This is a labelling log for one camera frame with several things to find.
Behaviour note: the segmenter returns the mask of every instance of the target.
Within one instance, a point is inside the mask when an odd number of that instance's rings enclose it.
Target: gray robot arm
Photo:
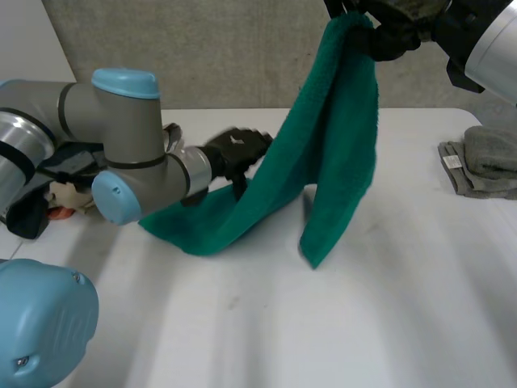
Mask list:
[[[65,141],[104,144],[109,168],[95,178],[92,192],[100,212],[116,224],[205,190],[224,172],[213,171],[213,152],[206,147],[166,154],[159,97],[154,75],[140,70],[97,70],[92,85],[1,85],[0,211]],[[251,159],[267,146],[251,150]]]
[[[332,17],[369,12],[381,25],[350,40],[376,61],[391,61],[433,40],[450,57],[454,86],[517,103],[517,0],[325,0]]]

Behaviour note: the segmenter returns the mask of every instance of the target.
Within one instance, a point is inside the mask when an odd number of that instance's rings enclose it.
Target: silver metal ring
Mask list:
[[[13,113],[0,112],[0,141],[23,152],[35,166],[54,154],[54,144],[43,130]]]
[[[174,155],[183,163],[190,179],[187,196],[204,190],[212,182],[212,167],[207,156],[197,147],[177,150]]]

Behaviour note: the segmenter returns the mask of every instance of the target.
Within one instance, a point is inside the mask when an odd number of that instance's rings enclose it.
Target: towel label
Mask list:
[[[454,168],[462,168],[461,160],[460,158],[458,158],[458,155],[444,156],[443,161],[445,162],[449,170],[452,170]]]

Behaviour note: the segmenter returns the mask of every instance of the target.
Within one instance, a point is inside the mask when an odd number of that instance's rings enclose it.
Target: gray towel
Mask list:
[[[443,168],[447,172],[457,195],[477,199],[506,198],[517,200],[517,179],[486,179],[473,174],[468,169],[464,148],[463,143],[452,141],[440,143],[438,146]],[[457,158],[456,160],[460,165],[448,164],[448,157]]]
[[[517,130],[472,127],[465,132],[468,169],[487,179],[517,180]]]

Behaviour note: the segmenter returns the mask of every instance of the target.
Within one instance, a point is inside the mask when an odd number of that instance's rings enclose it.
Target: light blue joint cap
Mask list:
[[[55,386],[95,334],[95,287],[80,272],[34,260],[9,260],[0,269],[0,387]]]
[[[141,207],[132,189],[117,174],[103,171],[98,174],[91,192],[99,212],[117,225],[141,219]]]
[[[98,69],[91,83],[103,91],[133,99],[159,99],[158,80],[153,73],[132,69]]]

